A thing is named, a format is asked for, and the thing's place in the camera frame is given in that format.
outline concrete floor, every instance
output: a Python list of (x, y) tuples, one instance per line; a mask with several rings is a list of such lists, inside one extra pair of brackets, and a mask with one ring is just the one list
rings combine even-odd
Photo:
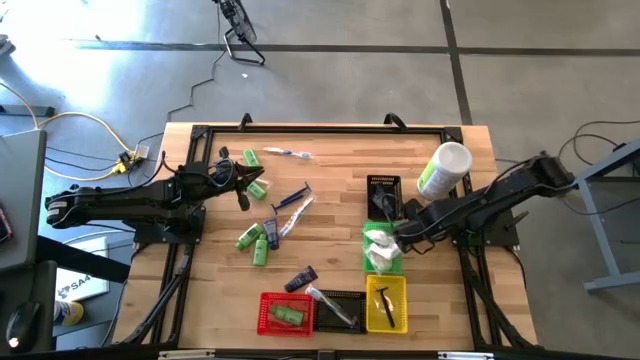
[[(209, 0), (9, 4), (0, 32), (12, 37), (17, 50), (0, 59), (2, 81), (33, 104), (103, 118), (130, 145), (162, 131), (167, 112), (189, 102), (191, 85), (210, 76), (211, 63), (219, 54), (78, 50), (73, 42), (61, 41), (99, 35), (105, 41), (216, 43), (216, 11)], [(459, 46), (640, 47), (635, 16), (640, 3), (632, 0), (450, 0), (449, 4)], [(259, 44), (447, 46), (437, 0), (246, 0), (245, 6)], [(228, 28), (224, 20), (222, 28)], [(446, 54), (272, 52), (265, 56), (265, 68), (224, 57), (216, 67), (216, 81), (197, 88), (195, 106), (174, 114), (172, 121), (239, 121), (250, 112), (258, 122), (378, 123), (393, 111), (410, 124), (461, 123)], [(462, 55), (461, 69), (472, 121), (489, 126), (496, 157), (523, 159), (541, 150), (556, 154), (585, 122), (637, 120), (637, 59)], [(6, 91), (0, 92), (0, 101), (17, 104)], [(0, 134), (30, 128), (28, 118), (0, 119)], [(120, 150), (102, 128), (83, 119), (60, 120), (48, 130), (50, 146), (108, 157)], [(590, 131), (623, 142), (637, 138), (640, 125), (596, 126)], [(159, 142), (151, 144), (155, 153)], [(597, 140), (581, 144), (593, 160), (611, 150)], [(85, 166), (105, 166), (48, 154)], [(574, 172), (585, 168), (569, 152), (563, 161)], [(133, 178), (142, 179), (140, 174)], [(71, 183), (46, 174), (43, 196)], [(125, 186), (126, 179), (111, 178), (99, 185)], [(577, 196), (572, 200), (580, 204)], [(592, 295), (582, 288), (582, 281), (606, 273), (588, 220), (557, 200), (532, 199), (517, 210), (530, 212), (518, 230), (540, 344), (637, 357), (640, 286)], [(42, 234), (56, 239), (93, 230), (52, 231), (44, 222), (40, 226)], [(88, 331), (66, 335), (72, 338), (59, 344), (95, 345), (106, 326)]]

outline computer mouse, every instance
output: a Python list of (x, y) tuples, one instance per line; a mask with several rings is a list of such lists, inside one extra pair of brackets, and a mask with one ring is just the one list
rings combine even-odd
[(13, 311), (5, 333), (9, 351), (19, 354), (33, 348), (38, 338), (39, 313), (40, 304), (33, 301), (25, 301)]

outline green basket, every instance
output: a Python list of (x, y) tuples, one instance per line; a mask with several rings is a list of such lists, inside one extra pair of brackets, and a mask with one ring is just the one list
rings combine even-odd
[[(373, 264), (371, 264), (371, 261), (369, 261), (369, 258), (364, 253), (364, 249), (367, 248), (371, 243), (373, 243), (373, 240), (366, 237), (364, 235), (364, 232), (369, 230), (382, 230), (387, 234), (390, 234), (393, 232), (393, 229), (394, 226), (389, 223), (369, 221), (364, 224), (364, 227), (362, 228), (362, 237), (364, 239), (364, 246), (362, 247), (362, 268), (365, 272), (377, 273), (375, 268), (373, 267)], [(391, 262), (391, 269), (383, 271), (382, 274), (402, 275), (402, 255), (393, 259), (393, 261)]]

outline table leg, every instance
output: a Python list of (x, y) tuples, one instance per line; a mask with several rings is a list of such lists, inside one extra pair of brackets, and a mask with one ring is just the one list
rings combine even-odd
[(36, 262), (45, 260), (53, 260), (61, 268), (108, 281), (123, 283), (129, 277), (129, 265), (38, 236)]

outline yellow cable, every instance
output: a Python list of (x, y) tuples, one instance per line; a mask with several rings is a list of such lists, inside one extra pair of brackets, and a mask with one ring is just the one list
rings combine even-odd
[[(20, 94), (18, 94), (15, 90), (13, 90), (12, 88), (10, 88), (8, 85), (0, 82), (0, 85), (2, 87), (4, 87), (5, 89), (11, 91), (15, 96), (18, 97), (18, 99), (20, 99), (20, 101), (22, 101), (22, 103), (24, 104), (24, 106), (27, 107), (27, 110), (29, 110), (29, 113), (31, 114), (31, 118), (33, 119), (33, 125), (34, 125), (34, 129), (39, 129), (40, 127), (44, 127), (45, 125), (47, 125), (49, 122), (59, 119), (61, 117), (64, 116), (84, 116), (87, 117), (89, 119), (95, 120), (98, 123), (102, 124), (102, 126), (104, 126), (107, 131), (109, 131), (109, 133), (111, 135), (113, 135), (113, 137), (118, 141), (118, 143), (120, 143), (120, 146), (122, 146), (125, 151), (129, 152), (129, 153), (133, 153), (133, 150), (129, 149), (127, 147), (127, 145), (124, 144), (124, 142), (120, 139), (120, 137), (109, 127), (109, 125), (107, 125), (106, 122), (104, 122), (103, 120), (90, 115), (90, 114), (85, 114), (85, 113), (81, 113), (81, 112), (66, 112), (66, 113), (61, 113), (58, 115), (55, 115), (43, 122), (41, 122), (40, 124), (38, 124), (38, 120), (36, 119), (36, 115), (33, 113), (33, 109), (31, 108), (31, 105), (29, 105), (29, 103), (27, 102), (27, 100), (25, 100)], [(102, 179), (106, 179), (109, 176), (113, 175), (113, 174), (118, 174), (118, 173), (123, 173), (121, 171), (121, 168), (119, 167), (119, 165), (122, 165), (121, 162), (119, 162), (118, 164), (116, 164), (111, 171), (109, 171), (108, 173), (98, 176), (98, 177), (94, 177), (94, 178), (79, 178), (79, 177), (75, 177), (75, 176), (69, 176), (69, 175), (65, 175), (65, 174), (61, 174), (53, 169), (51, 169), (50, 167), (48, 167), (46, 164), (44, 165), (44, 169), (47, 170), (48, 172), (57, 175), (61, 178), (65, 178), (65, 179), (69, 179), (69, 180), (75, 180), (75, 181), (98, 181), (98, 180), (102, 180)]]

